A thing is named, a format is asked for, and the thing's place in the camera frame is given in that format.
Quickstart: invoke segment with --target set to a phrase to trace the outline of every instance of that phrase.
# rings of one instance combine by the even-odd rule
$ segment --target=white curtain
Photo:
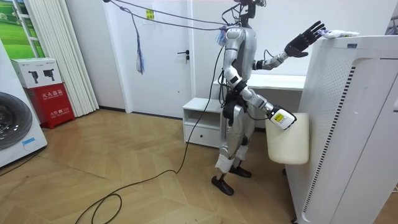
[[[75,116],[98,109],[65,0],[24,2],[45,56],[57,60]]]

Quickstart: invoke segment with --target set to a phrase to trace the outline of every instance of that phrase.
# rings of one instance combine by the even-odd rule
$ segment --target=silver robot
[[[226,195],[234,194],[233,188],[224,180],[228,172],[241,177],[251,177],[251,173],[243,169],[241,163],[246,157],[254,132],[256,120],[251,117],[256,114],[256,110],[263,110],[266,118],[281,129],[289,128],[297,120],[291,112],[273,105],[247,87],[246,82],[250,79],[252,70],[272,70],[289,57],[307,56],[308,53],[303,51],[320,38],[317,31],[325,29],[324,24],[318,21],[289,42],[284,51],[272,59],[254,60],[257,48],[256,33],[248,21],[254,18],[256,6],[266,6],[266,0],[235,1],[242,7],[247,7],[247,13],[240,15],[239,22],[226,31],[223,71],[232,90],[227,92],[223,108],[223,116],[227,120],[226,144],[220,147],[216,163],[219,174],[211,180],[211,183]]]

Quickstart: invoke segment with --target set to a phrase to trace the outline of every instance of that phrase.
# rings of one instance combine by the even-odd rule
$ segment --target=green picture
[[[27,14],[25,4],[18,0],[22,13]],[[30,19],[25,19],[30,35],[37,37]],[[0,39],[10,58],[34,58],[26,33],[18,20],[11,0],[0,0]],[[39,41],[34,41],[40,57],[44,57]]]

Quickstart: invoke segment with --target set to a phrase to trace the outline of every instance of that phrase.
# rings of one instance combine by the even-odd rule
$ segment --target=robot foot
[[[230,173],[232,174],[236,174],[240,177],[245,177],[245,178],[250,178],[251,177],[251,173],[245,169],[243,169],[241,166],[238,167],[231,167],[231,169],[229,170]]]
[[[231,196],[234,194],[234,189],[230,187],[223,179],[217,180],[217,176],[214,176],[211,179],[211,183],[226,195]]]

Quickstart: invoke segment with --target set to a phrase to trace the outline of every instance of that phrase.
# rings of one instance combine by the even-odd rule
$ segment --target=wooden floor
[[[86,207],[114,189],[177,170],[185,149],[179,120],[106,110],[45,130],[45,135],[49,145],[44,151],[0,177],[0,223],[75,223]],[[251,179],[228,175],[232,197],[210,183],[217,149],[190,145],[179,175],[166,173],[121,190],[123,207],[112,223],[289,224],[294,208],[283,166],[268,159],[265,144],[264,134],[255,133],[243,164],[252,171]],[[377,224],[397,223],[396,196]],[[104,223],[117,207],[116,198],[107,200],[95,223]],[[80,223],[90,223],[92,213]]]

